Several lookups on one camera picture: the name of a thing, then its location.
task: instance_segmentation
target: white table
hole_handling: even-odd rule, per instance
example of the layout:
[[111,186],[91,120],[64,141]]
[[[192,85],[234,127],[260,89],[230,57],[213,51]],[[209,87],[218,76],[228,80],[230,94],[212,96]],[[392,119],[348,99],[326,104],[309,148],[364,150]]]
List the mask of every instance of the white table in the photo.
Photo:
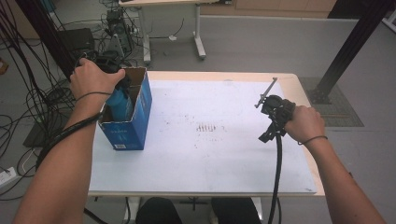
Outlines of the white table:
[[[292,74],[148,71],[153,102],[145,149],[115,151],[97,128],[89,194],[271,195],[276,143],[257,139],[270,121],[253,105],[273,77],[278,85],[270,94],[309,105]],[[288,136],[283,146],[279,195],[323,195],[306,149]]]
[[151,62],[149,35],[146,31],[146,18],[169,17],[187,11],[187,15],[195,18],[195,31],[193,32],[195,45],[201,59],[206,57],[204,45],[200,36],[200,14],[201,4],[214,3],[219,0],[134,0],[121,2],[121,7],[134,7],[137,9],[140,21],[140,29],[143,37],[143,59],[146,64]]

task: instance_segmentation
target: black pole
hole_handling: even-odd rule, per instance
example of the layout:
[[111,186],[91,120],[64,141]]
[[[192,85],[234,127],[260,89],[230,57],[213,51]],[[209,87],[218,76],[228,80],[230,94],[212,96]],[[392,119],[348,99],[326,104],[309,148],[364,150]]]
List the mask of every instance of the black pole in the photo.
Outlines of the black pole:
[[54,28],[40,0],[16,0],[27,20],[32,24],[46,45],[50,55],[61,68],[68,80],[74,71],[75,62]]
[[368,40],[376,26],[388,12],[393,0],[372,0],[353,28],[343,47],[338,51],[329,69],[314,90],[307,91],[312,104],[329,104],[329,93],[344,74],[349,64]]

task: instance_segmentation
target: blue cardboard box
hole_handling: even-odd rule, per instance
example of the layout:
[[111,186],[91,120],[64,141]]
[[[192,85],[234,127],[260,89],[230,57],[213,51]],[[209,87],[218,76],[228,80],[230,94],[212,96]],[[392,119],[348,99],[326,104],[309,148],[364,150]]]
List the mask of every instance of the blue cardboard box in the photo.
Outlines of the blue cardboard box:
[[151,109],[151,90],[146,68],[125,68],[130,78],[130,96],[134,105],[134,113],[128,121],[112,120],[111,112],[104,107],[104,115],[99,126],[116,150],[143,150],[149,124]]

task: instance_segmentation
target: hand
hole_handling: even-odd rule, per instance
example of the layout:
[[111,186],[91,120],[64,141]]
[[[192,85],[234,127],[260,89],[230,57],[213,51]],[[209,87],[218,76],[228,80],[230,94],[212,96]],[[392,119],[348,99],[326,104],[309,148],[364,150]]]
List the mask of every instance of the hand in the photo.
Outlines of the hand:
[[[103,72],[95,63],[88,59],[79,60],[81,66],[75,69],[75,74],[70,76],[72,90],[76,99],[84,94],[94,91],[112,93],[116,84],[125,77],[125,70],[120,69],[115,74]],[[103,104],[108,98],[105,94],[91,94],[85,98],[95,99]]]
[[296,106],[291,121],[286,123],[286,132],[294,140],[305,142],[316,136],[325,135],[324,120],[313,107]]

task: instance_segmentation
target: forearm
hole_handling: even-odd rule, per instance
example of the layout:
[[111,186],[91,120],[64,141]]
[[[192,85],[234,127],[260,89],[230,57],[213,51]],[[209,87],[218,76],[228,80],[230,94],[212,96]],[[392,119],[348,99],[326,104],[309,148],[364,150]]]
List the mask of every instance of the forearm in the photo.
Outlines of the forearm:
[[[66,127],[99,112],[99,102],[83,103],[76,105]],[[91,178],[95,126],[93,122],[72,133],[49,152],[23,197],[16,223],[82,222]]]
[[306,146],[317,162],[333,223],[385,223],[327,140]]

